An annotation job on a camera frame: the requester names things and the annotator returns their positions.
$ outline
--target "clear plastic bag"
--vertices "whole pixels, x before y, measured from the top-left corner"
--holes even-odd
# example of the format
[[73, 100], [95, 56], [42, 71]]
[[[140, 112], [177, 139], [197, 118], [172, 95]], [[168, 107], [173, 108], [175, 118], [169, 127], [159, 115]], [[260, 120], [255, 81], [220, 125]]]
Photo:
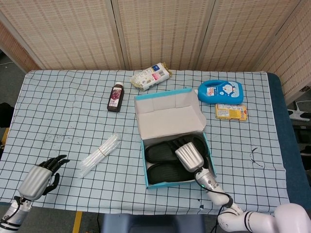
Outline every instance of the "clear plastic bag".
[[103, 158], [113, 151], [121, 142], [121, 137], [114, 133], [95, 152], [80, 162], [80, 174], [87, 175]]

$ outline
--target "bottle label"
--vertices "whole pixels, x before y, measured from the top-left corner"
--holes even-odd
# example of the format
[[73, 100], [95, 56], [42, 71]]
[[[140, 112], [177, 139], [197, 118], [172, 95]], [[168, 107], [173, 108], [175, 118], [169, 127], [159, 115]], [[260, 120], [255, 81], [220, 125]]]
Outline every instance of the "bottle label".
[[237, 82], [225, 82], [224, 84], [215, 87], [215, 89], [217, 93], [226, 97], [238, 97], [240, 95]]
[[114, 87], [109, 102], [110, 107], [117, 107], [120, 99], [122, 88]]
[[208, 87], [206, 95], [207, 96], [213, 96], [214, 95], [214, 87]]

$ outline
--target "dark red bottle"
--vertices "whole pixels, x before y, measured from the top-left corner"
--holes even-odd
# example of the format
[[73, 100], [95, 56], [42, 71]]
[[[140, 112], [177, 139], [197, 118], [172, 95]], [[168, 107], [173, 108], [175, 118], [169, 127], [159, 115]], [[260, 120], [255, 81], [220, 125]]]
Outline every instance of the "dark red bottle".
[[119, 112], [124, 96], [123, 83], [116, 82], [110, 93], [107, 110], [111, 112]]

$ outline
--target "woven panel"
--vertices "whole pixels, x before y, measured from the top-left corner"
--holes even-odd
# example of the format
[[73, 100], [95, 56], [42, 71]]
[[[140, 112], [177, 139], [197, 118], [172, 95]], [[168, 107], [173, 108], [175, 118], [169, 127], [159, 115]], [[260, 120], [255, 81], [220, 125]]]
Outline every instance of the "woven panel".
[[47, 69], [121, 68], [105, 1], [1, 0], [0, 8]]
[[285, 100], [311, 81], [311, 1], [303, 5], [284, 25], [256, 70], [277, 74]]
[[249, 71], [298, 1], [218, 1], [197, 69]]
[[4, 50], [26, 72], [40, 69], [12, 34], [0, 22], [0, 48]]
[[199, 37], [206, 30], [209, 0], [119, 0], [130, 69], [166, 62], [192, 69]]

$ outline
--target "table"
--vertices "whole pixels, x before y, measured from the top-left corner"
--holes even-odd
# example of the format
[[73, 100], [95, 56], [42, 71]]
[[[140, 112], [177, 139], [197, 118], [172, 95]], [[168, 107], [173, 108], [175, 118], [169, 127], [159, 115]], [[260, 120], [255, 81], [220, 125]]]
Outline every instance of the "table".
[[[122, 70], [28, 73], [0, 161], [0, 200], [11, 201], [14, 194], [18, 195], [17, 187], [34, 164], [67, 154], [71, 162], [59, 170], [60, 186], [34, 205], [101, 213], [218, 212], [219, 207], [213, 206], [195, 183], [145, 189], [134, 97], [146, 92], [139, 92], [129, 83], [133, 73]], [[249, 110], [247, 122], [220, 121], [215, 118], [213, 106], [201, 104], [207, 117], [205, 133], [217, 181], [244, 210], [271, 212], [288, 202], [288, 194], [266, 73], [173, 71], [173, 77], [147, 93], [198, 87], [210, 78], [241, 82]], [[107, 112], [106, 105], [111, 88], [118, 81], [124, 82], [125, 95], [121, 112], [116, 114]], [[78, 161], [112, 132], [122, 134], [121, 147], [81, 179]]]

